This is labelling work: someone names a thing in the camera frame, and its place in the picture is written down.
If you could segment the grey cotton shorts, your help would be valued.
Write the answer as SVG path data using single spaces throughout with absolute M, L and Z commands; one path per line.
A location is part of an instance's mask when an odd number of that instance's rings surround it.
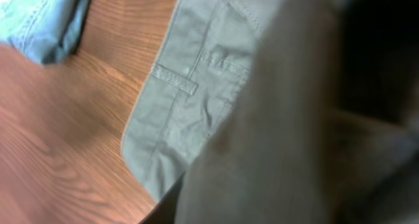
M 417 223 L 418 0 L 178 0 L 122 155 L 145 223 Z

